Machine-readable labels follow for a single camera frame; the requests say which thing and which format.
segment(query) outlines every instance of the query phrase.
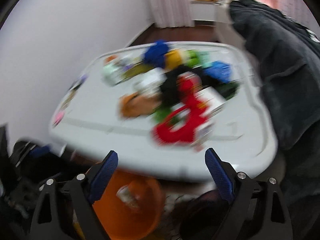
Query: white curtain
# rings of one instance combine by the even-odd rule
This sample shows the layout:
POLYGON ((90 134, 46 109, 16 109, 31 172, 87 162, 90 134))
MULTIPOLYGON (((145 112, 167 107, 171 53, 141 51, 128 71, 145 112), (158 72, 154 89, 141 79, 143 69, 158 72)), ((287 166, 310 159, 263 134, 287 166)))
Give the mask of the white curtain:
POLYGON ((190 0, 150 0, 150 3, 157 27, 194 26, 190 0))

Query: white box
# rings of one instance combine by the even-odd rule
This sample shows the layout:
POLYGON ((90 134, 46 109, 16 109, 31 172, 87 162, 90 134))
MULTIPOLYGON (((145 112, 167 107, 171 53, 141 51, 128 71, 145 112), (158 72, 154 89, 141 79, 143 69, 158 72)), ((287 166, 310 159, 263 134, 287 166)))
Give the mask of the white box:
POLYGON ((222 110, 223 104, 226 100, 212 87, 205 88, 196 93, 196 97, 206 102, 209 108, 204 112, 204 115, 213 117, 222 110))

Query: wooden floor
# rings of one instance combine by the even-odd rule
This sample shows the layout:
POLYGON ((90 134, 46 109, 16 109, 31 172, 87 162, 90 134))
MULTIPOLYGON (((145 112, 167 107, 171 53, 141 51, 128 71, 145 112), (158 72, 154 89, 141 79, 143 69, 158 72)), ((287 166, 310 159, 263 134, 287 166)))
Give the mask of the wooden floor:
POLYGON ((159 39, 163 39, 165 41, 213 41, 214 27, 196 25, 195 27, 160 29, 151 26, 143 34, 141 34, 131 44, 131 46, 152 43, 159 39))

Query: pink toy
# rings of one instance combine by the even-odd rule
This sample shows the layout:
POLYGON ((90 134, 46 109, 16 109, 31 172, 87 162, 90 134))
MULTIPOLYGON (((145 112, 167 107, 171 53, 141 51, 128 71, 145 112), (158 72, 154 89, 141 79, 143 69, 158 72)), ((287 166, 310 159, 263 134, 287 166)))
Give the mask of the pink toy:
POLYGON ((61 120, 63 119, 63 117, 64 117, 64 111, 59 111, 59 112, 56 114, 55 118, 54 118, 54 123, 53 123, 53 125, 54 125, 54 126, 58 125, 58 123, 61 122, 61 120))

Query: blue plush toy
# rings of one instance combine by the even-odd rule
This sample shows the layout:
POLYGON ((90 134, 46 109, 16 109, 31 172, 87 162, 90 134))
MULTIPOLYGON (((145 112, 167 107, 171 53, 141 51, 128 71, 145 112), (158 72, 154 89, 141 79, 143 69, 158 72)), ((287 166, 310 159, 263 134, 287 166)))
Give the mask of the blue plush toy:
POLYGON ((151 64, 155 67, 164 68, 165 61, 164 55, 168 53, 169 46, 164 40, 156 41, 156 44, 151 46, 144 54, 143 62, 145 64, 151 64))
POLYGON ((216 78, 223 83, 230 82, 231 67, 221 61, 212 62, 211 66, 204 69, 204 73, 212 78, 216 78))

